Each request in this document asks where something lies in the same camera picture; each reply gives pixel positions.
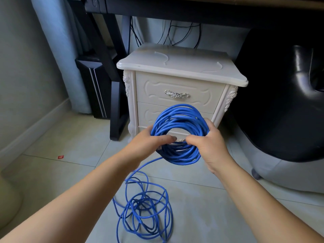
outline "drawer handle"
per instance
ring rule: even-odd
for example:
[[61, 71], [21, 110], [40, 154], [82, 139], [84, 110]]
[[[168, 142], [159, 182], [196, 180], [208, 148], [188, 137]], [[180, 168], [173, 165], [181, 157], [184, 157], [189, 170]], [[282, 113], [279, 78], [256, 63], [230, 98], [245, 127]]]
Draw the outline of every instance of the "drawer handle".
[[170, 90], [166, 90], [164, 91], [164, 93], [167, 95], [167, 96], [170, 96], [171, 98], [178, 98], [178, 99], [182, 99], [182, 98], [189, 98], [190, 95], [188, 93], [174, 93]]

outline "beige round object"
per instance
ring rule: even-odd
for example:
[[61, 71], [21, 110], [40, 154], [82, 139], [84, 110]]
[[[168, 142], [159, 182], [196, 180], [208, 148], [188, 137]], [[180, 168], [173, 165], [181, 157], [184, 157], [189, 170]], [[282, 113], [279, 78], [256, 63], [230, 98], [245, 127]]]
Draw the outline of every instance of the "beige round object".
[[0, 229], [14, 218], [21, 202], [19, 192], [0, 175]]

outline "chair wheel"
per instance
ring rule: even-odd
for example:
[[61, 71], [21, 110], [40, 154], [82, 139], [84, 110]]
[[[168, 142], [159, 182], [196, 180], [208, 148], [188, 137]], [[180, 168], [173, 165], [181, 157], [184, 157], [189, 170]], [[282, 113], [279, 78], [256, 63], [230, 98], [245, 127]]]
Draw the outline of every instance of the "chair wheel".
[[262, 177], [255, 171], [255, 169], [253, 168], [252, 171], [252, 176], [255, 180], [260, 180]]

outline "forearm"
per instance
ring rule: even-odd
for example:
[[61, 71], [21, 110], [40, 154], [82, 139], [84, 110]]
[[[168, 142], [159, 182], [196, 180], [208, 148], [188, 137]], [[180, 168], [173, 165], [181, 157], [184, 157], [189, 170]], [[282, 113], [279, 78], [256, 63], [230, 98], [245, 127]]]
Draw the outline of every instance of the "forearm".
[[132, 171], [120, 154], [40, 209], [0, 242], [85, 242], [103, 210]]
[[280, 204], [233, 160], [216, 175], [258, 242], [324, 242], [321, 235]]

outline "wall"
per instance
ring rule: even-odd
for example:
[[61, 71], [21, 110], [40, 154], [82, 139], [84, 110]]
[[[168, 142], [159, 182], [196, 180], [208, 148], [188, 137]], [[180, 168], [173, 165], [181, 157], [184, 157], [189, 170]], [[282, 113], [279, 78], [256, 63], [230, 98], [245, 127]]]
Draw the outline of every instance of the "wall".
[[[161, 34], [164, 33], [160, 41], [160, 44], [163, 44], [168, 33], [170, 25], [169, 20], [165, 21], [159, 19], [135, 17], [133, 19], [135, 32], [137, 36], [140, 36], [142, 41], [157, 43], [161, 38]], [[190, 26], [190, 23], [188, 22], [172, 21], [172, 24], [178, 26]], [[170, 30], [170, 38], [172, 43], [180, 41], [188, 32], [188, 29], [189, 28], [172, 27]], [[198, 48], [227, 52], [229, 56], [235, 60], [248, 32], [249, 29], [245, 28], [202, 24], [201, 39]], [[196, 45], [198, 37], [199, 27], [191, 28], [187, 38], [177, 46], [193, 48]], [[169, 39], [166, 40], [165, 44], [170, 44]], [[134, 36], [132, 35], [130, 50], [133, 51], [136, 48], [137, 44]]]
[[0, 151], [67, 98], [30, 0], [0, 0]]

